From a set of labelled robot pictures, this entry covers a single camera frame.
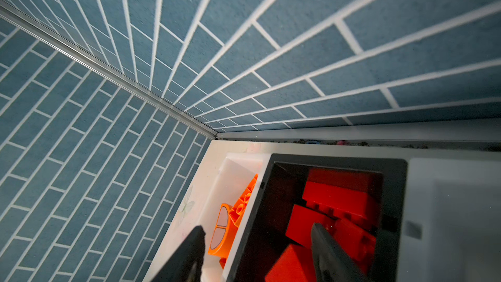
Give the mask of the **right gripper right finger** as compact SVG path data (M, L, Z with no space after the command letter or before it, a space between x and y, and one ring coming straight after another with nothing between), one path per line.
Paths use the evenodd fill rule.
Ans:
M368 277L321 224L313 225L311 240L317 281L368 281Z

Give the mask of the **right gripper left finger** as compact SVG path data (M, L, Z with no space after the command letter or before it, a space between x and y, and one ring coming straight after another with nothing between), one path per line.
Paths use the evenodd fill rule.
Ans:
M194 227L152 282L201 281L205 235L202 226Z

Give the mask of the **red tall lego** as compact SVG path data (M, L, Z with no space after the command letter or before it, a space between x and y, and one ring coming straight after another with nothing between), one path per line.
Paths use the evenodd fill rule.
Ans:
M333 235L335 222L335 219L327 215L295 204L288 222L286 236L305 248L311 248L313 225L318 223L327 230L328 234Z

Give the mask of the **orange arch lego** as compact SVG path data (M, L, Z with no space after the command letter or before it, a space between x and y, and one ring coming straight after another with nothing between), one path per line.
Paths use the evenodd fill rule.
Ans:
M219 210L216 226L210 242L208 254L227 259L236 237L238 226L237 214L231 205L222 204Z

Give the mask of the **orange long lego chassis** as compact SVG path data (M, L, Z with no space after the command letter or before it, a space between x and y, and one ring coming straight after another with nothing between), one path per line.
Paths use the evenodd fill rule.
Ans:
M241 220L243 218L243 215L245 213L246 207L249 203L250 197L252 195L253 189L257 183L257 178L258 175L256 174L254 178L250 181L249 185L245 188L244 192L241 194L241 196L238 198L237 202L235 205L232 206L232 209L230 211L230 218L233 221L233 224L237 228L240 227Z

